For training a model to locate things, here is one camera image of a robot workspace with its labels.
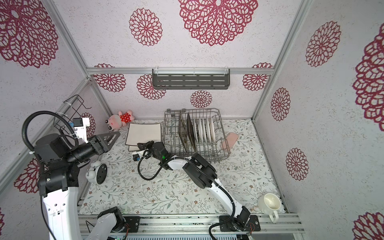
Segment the white mug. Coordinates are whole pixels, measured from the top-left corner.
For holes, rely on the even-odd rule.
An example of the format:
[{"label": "white mug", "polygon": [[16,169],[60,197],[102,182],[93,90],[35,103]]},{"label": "white mug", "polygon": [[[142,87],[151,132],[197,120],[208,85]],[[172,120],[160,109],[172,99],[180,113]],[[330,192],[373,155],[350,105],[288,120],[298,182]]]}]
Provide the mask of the white mug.
[{"label": "white mug", "polygon": [[277,210],[281,207],[281,202],[278,196],[272,193],[267,193],[261,196],[258,201],[259,209],[264,213],[268,214],[269,218],[273,223],[279,220],[279,215]]}]

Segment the white plate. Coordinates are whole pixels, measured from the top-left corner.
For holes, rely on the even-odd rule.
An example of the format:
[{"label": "white plate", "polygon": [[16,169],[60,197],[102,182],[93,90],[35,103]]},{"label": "white plate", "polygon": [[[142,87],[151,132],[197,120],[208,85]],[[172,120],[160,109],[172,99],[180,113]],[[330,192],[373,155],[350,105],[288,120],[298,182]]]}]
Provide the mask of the white plate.
[{"label": "white plate", "polygon": [[205,132],[205,122],[204,122],[204,119],[202,119],[201,122],[203,123],[203,124],[202,124],[202,127],[203,127],[203,137],[204,137],[204,142],[207,142],[207,134],[206,134],[206,132]]},{"label": "white plate", "polygon": [[211,119],[211,121],[209,122],[209,125],[210,125],[210,127],[211,127],[211,137],[212,137],[212,141],[213,141],[213,142],[216,142],[214,121],[213,121],[212,119]]},{"label": "white plate", "polygon": [[192,123],[193,123],[193,134],[195,135],[195,141],[197,143],[199,143],[199,140],[197,138],[197,131],[196,131],[196,120],[195,119],[192,119]]},{"label": "white plate", "polygon": [[207,139],[208,139],[208,142],[211,142],[211,131],[209,130],[209,120],[206,119],[207,123],[206,123],[206,127],[207,127]]},{"label": "white plate", "polygon": [[203,143],[203,128],[201,126],[201,120],[199,119],[197,122],[199,123],[199,142]]}]

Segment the floral tablecloth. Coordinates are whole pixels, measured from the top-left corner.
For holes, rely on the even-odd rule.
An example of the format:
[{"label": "floral tablecloth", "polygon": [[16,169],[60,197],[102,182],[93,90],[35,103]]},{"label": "floral tablecloth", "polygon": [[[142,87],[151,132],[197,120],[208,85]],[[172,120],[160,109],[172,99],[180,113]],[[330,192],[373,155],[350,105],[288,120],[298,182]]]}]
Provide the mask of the floral tablecloth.
[{"label": "floral tablecloth", "polygon": [[[134,123],[162,123],[140,120]],[[279,195],[265,161],[251,120],[223,120],[226,135],[239,135],[229,158],[211,163],[227,190],[253,213],[261,213],[257,200],[267,192]],[[152,181],[143,180],[137,162],[125,145],[128,127],[112,150],[103,155],[108,175],[101,185],[91,184],[80,214],[99,214],[117,206],[123,214],[221,214],[226,211],[207,190],[200,189],[181,170],[162,169]],[[143,160],[142,174],[151,177],[159,168],[158,160]]]}]

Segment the pink stuffed animal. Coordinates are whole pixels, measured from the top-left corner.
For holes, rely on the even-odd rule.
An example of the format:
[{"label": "pink stuffed animal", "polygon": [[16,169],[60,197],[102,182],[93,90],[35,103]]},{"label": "pink stuffed animal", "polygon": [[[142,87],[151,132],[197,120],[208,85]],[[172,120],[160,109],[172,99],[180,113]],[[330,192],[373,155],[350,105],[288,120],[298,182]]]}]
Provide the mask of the pink stuffed animal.
[{"label": "pink stuffed animal", "polygon": [[132,111],[128,110],[126,113],[119,111],[119,115],[113,114],[108,120],[105,121],[109,125],[109,130],[114,130],[121,128],[122,126],[127,126],[127,123],[135,120],[135,117],[132,116]]}]

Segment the red floral pattern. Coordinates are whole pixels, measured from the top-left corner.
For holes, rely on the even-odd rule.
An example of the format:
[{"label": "red floral pattern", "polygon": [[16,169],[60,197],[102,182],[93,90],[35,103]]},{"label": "red floral pattern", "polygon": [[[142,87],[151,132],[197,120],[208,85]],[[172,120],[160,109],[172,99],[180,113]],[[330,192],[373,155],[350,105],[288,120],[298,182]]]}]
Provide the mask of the red floral pattern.
[{"label": "red floral pattern", "polygon": [[[114,68],[113,66],[101,63],[96,68]],[[123,74],[95,74],[93,75],[97,84],[110,92],[120,92],[125,88],[125,78]]]},{"label": "red floral pattern", "polygon": [[24,172],[15,180],[13,185],[21,192],[37,193],[39,180],[39,163],[36,158],[32,159]]},{"label": "red floral pattern", "polygon": [[232,41],[252,21],[257,0],[179,0],[180,17],[191,37],[201,44]]},{"label": "red floral pattern", "polygon": [[93,134],[95,133],[95,130],[96,130],[96,123],[95,123],[95,119],[93,118],[93,116],[90,114],[90,113],[83,113],[82,115],[80,115],[81,118],[89,118],[89,127],[87,127],[87,138],[93,136]]},{"label": "red floral pattern", "polygon": [[[253,68],[272,68],[270,63],[259,63],[253,66]],[[267,74],[246,74],[243,76],[243,85],[246,89],[251,91],[257,91],[263,89],[269,76]]]},{"label": "red floral pattern", "polygon": [[355,240],[382,240],[384,239],[384,216],[376,212],[375,214],[366,212],[359,215],[354,221],[353,235]]},{"label": "red floral pattern", "polygon": [[148,9],[137,9],[131,15],[129,28],[133,37],[144,46],[157,44],[163,29],[156,15]]},{"label": "red floral pattern", "polygon": [[23,67],[49,65],[59,49],[51,18],[38,0],[0,1],[0,52]]},{"label": "red floral pattern", "polygon": [[296,180],[304,180],[308,174],[308,161],[304,153],[297,148],[292,148],[286,157],[286,166],[289,174]]},{"label": "red floral pattern", "polygon": [[1,230],[3,230],[4,226],[4,214],[1,213],[1,208],[0,208],[0,236],[1,236]]},{"label": "red floral pattern", "polygon": [[162,98],[167,92],[166,90],[156,90],[153,88],[151,74],[140,76],[137,80],[137,89],[141,95],[152,100]]},{"label": "red floral pattern", "polygon": [[271,101],[271,113],[276,121],[283,120],[291,107],[290,95],[285,88],[279,88],[273,94]]},{"label": "red floral pattern", "polygon": [[191,103],[196,108],[205,108],[212,102],[212,95],[204,90],[198,90],[191,95]]},{"label": "red floral pattern", "polygon": [[378,123],[384,131],[384,24],[375,39],[364,48],[362,61],[355,70],[355,102],[364,109],[364,117]]},{"label": "red floral pattern", "polygon": [[333,56],[340,42],[340,26],[330,21],[319,27],[312,35],[306,50],[306,60],[312,67],[327,62]]}]

